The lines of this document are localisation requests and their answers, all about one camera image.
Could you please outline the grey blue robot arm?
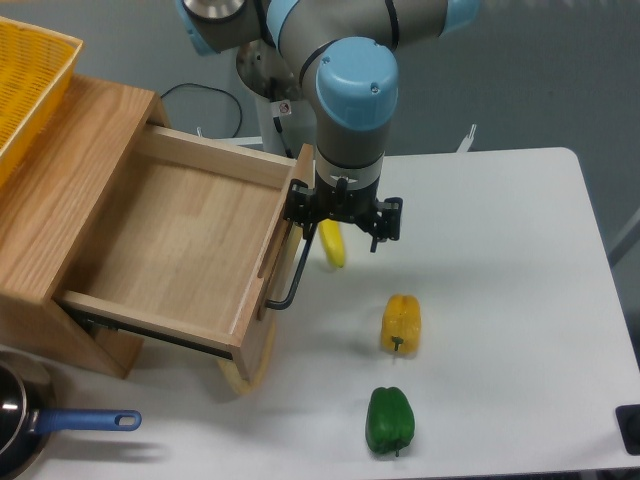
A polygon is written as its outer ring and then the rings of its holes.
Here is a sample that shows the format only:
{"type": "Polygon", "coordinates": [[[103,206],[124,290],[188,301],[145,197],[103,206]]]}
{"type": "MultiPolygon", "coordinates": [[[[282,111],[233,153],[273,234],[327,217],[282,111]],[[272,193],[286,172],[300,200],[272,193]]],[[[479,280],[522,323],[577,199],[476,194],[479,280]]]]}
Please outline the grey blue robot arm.
{"type": "Polygon", "coordinates": [[[374,244],[400,237],[403,201],[377,198],[399,99],[397,48],[469,25],[477,1],[181,1],[203,46],[220,53],[263,40],[316,118],[315,180],[291,182],[283,216],[311,236],[331,219],[374,244]]]}

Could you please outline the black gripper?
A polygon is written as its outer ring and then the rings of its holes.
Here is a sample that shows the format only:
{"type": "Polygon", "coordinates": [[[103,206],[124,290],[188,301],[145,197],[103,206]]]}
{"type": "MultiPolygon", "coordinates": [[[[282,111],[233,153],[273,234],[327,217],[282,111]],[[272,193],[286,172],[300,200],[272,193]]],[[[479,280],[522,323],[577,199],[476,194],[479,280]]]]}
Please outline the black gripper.
{"type": "Polygon", "coordinates": [[[283,207],[283,219],[298,225],[304,239],[311,239],[319,221],[331,219],[357,225],[371,236],[370,251],[380,243],[400,238],[403,199],[377,200],[379,181],[362,189],[330,186],[321,177],[315,188],[302,180],[289,183],[283,207]]]}

